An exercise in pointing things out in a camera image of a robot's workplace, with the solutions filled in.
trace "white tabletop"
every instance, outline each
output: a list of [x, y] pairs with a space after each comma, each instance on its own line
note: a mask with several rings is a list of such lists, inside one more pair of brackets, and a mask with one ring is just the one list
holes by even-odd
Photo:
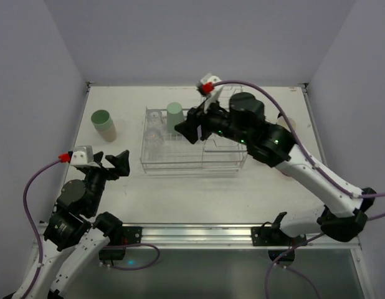
[[[297, 123], [297, 133], [307, 149], [320, 159], [309, 113], [300, 88], [266, 87]], [[268, 121], [278, 111], [261, 94], [244, 88], [265, 103]], [[179, 102], [183, 108], [197, 106], [200, 96], [194, 87], [92, 87], [75, 145], [117, 155], [130, 150], [131, 173], [107, 182], [98, 213], [111, 212], [123, 222], [137, 223], [260, 223], [272, 221], [279, 212], [295, 212], [319, 205], [320, 201], [292, 178], [251, 157], [233, 177], [153, 178], [140, 164], [141, 134], [145, 109], [166, 108]], [[118, 138], [107, 143], [95, 131], [90, 116], [106, 109], [114, 119]], [[83, 179], [69, 168], [66, 181]]]

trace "wire rack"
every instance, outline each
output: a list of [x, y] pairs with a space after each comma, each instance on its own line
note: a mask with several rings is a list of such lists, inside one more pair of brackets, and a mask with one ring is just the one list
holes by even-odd
[[[186, 116], [188, 109], [183, 109]], [[229, 172], [247, 158], [244, 145], [212, 134], [192, 145], [180, 134], [168, 133], [166, 109], [146, 109], [140, 161], [145, 173]]]

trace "green cup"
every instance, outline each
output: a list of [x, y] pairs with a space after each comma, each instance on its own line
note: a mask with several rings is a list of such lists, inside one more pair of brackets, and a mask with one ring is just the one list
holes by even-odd
[[183, 108], [180, 103], [173, 102], [168, 105], [166, 108], [166, 119], [168, 133], [178, 134], [178, 132], [174, 129], [174, 126], [184, 121]]
[[112, 142], [116, 139], [116, 129], [110, 113], [106, 110], [97, 110], [91, 117], [94, 128], [105, 141]]

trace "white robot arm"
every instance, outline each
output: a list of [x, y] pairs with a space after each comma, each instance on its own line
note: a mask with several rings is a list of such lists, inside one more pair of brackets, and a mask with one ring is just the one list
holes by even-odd
[[317, 169], [321, 168], [334, 182], [352, 194], [375, 194], [375, 191], [347, 183], [309, 153], [314, 161], [313, 167], [291, 132], [265, 120], [264, 104], [251, 93], [241, 92], [231, 96], [229, 111], [220, 107], [217, 100], [221, 93], [219, 80], [218, 77], [207, 75], [198, 83], [198, 91], [207, 100], [191, 108], [186, 120], [176, 125], [175, 130], [191, 143], [195, 143], [199, 136], [201, 140], [206, 140], [211, 134], [242, 143], [254, 159], [293, 177], [324, 203], [324, 206], [298, 214], [280, 213], [272, 223], [270, 235], [272, 232], [282, 232], [294, 238], [323, 232], [341, 242], [357, 236], [367, 221], [364, 212], [372, 205], [374, 198], [363, 201], [349, 197], [329, 183]]
[[105, 157], [113, 168], [104, 168], [103, 153], [93, 155], [91, 146], [75, 148], [68, 155], [70, 164], [83, 172], [85, 179], [71, 180], [62, 187], [56, 210], [44, 231], [39, 249], [42, 256], [36, 259], [20, 289], [5, 299], [46, 299], [48, 294], [62, 298], [100, 249], [110, 240], [120, 242], [122, 221], [115, 216], [100, 214], [93, 227], [85, 219], [96, 216], [106, 181], [129, 175], [129, 151]]

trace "purple cable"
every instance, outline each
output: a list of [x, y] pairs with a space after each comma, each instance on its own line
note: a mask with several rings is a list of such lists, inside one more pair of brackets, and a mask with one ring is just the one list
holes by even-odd
[[[32, 227], [32, 230], [33, 230], [33, 233], [35, 235], [35, 238], [36, 238], [36, 241], [37, 241], [37, 246], [39, 248], [39, 259], [38, 259], [38, 263], [42, 263], [43, 261], [43, 245], [42, 245], [42, 241], [40, 239], [40, 235], [39, 235], [39, 231], [37, 231], [37, 227], [35, 225], [35, 223], [33, 222], [33, 219], [32, 219], [32, 216], [31, 216], [31, 212], [29, 212], [29, 208], [28, 208], [28, 203], [26, 201], [26, 197], [27, 197], [27, 194], [28, 194], [28, 190], [29, 190], [29, 187], [31, 186], [32, 182], [35, 180], [35, 178], [38, 177], [38, 175], [40, 175], [40, 173], [42, 173], [43, 171], [49, 169], [51, 166], [54, 166], [58, 163], [60, 163], [61, 160], [57, 160], [57, 161], [54, 161], [46, 166], [44, 166], [42, 169], [40, 169], [38, 172], [36, 172], [32, 177], [31, 179], [28, 181], [28, 183], [26, 184], [25, 186], [25, 189], [24, 189], [24, 194], [22, 196], [22, 202], [24, 203], [24, 210], [25, 210], [25, 214], [26, 214], [26, 217], [28, 218], [28, 221], [29, 223], [31, 224], [31, 227]], [[40, 267], [36, 268], [36, 272], [35, 272], [35, 275], [33, 276], [33, 279], [31, 281], [31, 284], [29, 285], [29, 287], [26, 289], [25, 293], [23, 294], [23, 296], [21, 297], [21, 299], [25, 299], [26, 296], [28, 296], [29, 292], [32, 290], [33, 286], [35, 285], [36, 283], [36, 280], [39, 276], [39, 273], [40, 273]]]
[[305, 276], [303, 273], [301, 273], [298, 270], [295, 270], [294, 268], [291, 268], [291, 267], [287, 267], [285, 269], [301, 276], [304, 280], [306, 280], [313, 287], [314, 291], [316, 292], [317, 299], [321, 299], [321, 295], [320, 295], [320, 292], [318, 291], [317, 287], [307, 276]]
[[[266, 294], [266, 299], [270, 299], [270, 294], [269, 294], [269, 277], [270, 277], [270, 273], [272, 272], [272, 269], [273, 269], [273, 266], [277, 264], [277, 262], [284, 256], [286, 256], [287, 254], [289, 254], [290, 252], [293, 252], [294, 250], [296, 250], [298, 247], [300, 246], [304, 246], [304, 245], [307, 245], [309, 242], [311, 241], [314, 241], [320, 237], [322, 237], [324, 234], [321, 233], [321, 234], [318, 234], [302, 243], [299, 243], [298, 245], [295, 245], [291, 248], [289, 248], [288, 250], [284, 251], [282, 254], [280, 254], [278, 257], [275, 258], [275, 260], [272, 262], [272, 264], [270, 265], [270, 267], [267, 269], [267, 272], [266, 272], [266, 276], [265, 276], [265, 294]], [[320, 292], [318, 291], [317, 287], [314, 285], [314, 283], [306, 276], [304, 276], [304, 274], [300, 273], [298, 270], [295, 270], [295, 269], [288, 269], [289, 271], [292, 271], [293, 273], [295, 274], [298, 274], [299, 276], [303, 277], [308, 283], [310, 283], [310, 285], [314, 288], [315, 292], [316, 292], [316, 295], [317, 295], [317, 298], [318, 299], [321, 299], [321, 296], [320, 296]]]
[[129, 244], [129, 245], [119, 245], [119, 246], [106, 246], [104, 249], [119, 249], [119, 248], [130, 248], [130, 247], [139, 247], [139, 246], [147, 246], [154, 248], [156, 251], [156, 257], [152, 261], [150, 261], [148, 264], [140, 267], [133, 267], [133, 268], [123, 268], [123, 267], [118, 267], [118, 266], [112, 266], [110, 265], [110, 268], [121, 270], [121, 271], [135, 271], [135, 270], [143, 270], [146, 269], [156, 263], [156, 261], [159, 259], [161, 256], [161, 252], [159, 251], [159, 248], [157, 246], [152, 245], [152, 244], [147, 244], [147, 243], [140, 243], [140, 244]]
[[375, 216], [372, 216], [372, 217], [368, 217], [368, 221], [377, 220], [377, 219], [380, 219], [380, 218], [383, 218], [383, 217], [385, 217], [385, 213], [382, 213], [382, 214], [379, 214], [379, 215], [375, 215]]
[[[309, 161], [309, 163], [314, 166], [316, 163], [314, 162], [314, 160], [310, 157], [310, 154], [308, 153], [308, 151], [305, 149], [305, 147], [303, 146], [302, 142], [300, 141], [297, 133], [295, 132], [295, 130], [293, 129], [293, 126], [291, 124], [291, 122], [289, 121], [287, 115], [285, 114], [284, 110], [282, 109], [282, 107], [280, 106], [280, 104], [277, 103], [277, 101], [274, 99], [274, 97], [272, 97], [270, 94], [268, 94], [264, 89], [260, 88], [259, 86], [257, 86], [256, 84], [253, 84], [253, 83], [249, 83], [249, 82], [246, 82], [246, 81], [241, 81], [241, 80], [226, 80], [226, 81], [221, 81], [221, 82], [216, 82], [213, 84], [213, 87], [216, 87], [216, 86], [220, 86], [220, 85], [224, 85], [224, 84], [239, 84], [239, 85], [245, 85], [245, 86], [248, 86], [248, 87], [251, 87], [255, 90], [257, 90], [258, 92], [260, 92], [261, 94], [263, 94], [265, 97], [267, 97], [272, 103], [274, 106], [276, 106], [276, 108], [279, 110], [280, 114], [284, 117], [284, 120], [285, 122], [287, 123], [295, 141], [297, 142], [297, 145], [299, 146], [301, 152], [303, 153], [303, 155], [305, 156], [305, 158]], [[332, 184], [335, 188], [337, 188], [339, 191], [341, 191], [342, 193], [348, 195], [348, 196], [353, 196], [353, 193], [352, 192], [349, 192], [348, 190], [346, 190], [345, 188], [343, 188], [342, 186], [340, 186], [337, 182], [335, 182], [329, 175], [327, 175], [324, 170], [322, 170], [321, 168], [317, 168], [316, 169], [330, 184]], [[366, 198], [374, 198], [374, 197], [385, 197], [385, 193], [379, 193], [379, 194], [364, 194], [364, 195], [359, 195], [358, 196], [359, 198], [363, 198], [363, 199], [366, 199]]]

